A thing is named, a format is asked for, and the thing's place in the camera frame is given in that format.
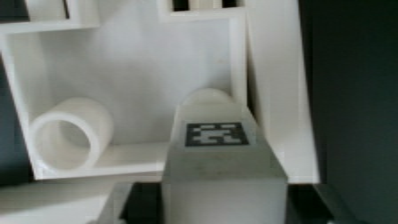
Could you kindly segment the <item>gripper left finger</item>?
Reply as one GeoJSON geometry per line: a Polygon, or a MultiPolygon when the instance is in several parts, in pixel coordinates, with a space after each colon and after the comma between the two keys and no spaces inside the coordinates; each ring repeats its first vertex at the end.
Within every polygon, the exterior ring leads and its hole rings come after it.
{"type": "Polygon", "coordinates": [[[162,224],[158,182],[121,182],[114,185],[100,216],[89,224],[162,224]]]}

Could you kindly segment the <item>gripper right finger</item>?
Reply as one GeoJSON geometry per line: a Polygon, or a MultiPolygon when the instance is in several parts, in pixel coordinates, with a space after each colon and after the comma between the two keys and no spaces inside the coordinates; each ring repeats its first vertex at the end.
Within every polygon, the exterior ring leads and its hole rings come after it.
{"type": "Polygon", "coordinates": [[[288,186],[286,224],[368,224],[327,184],[288,186]]]}

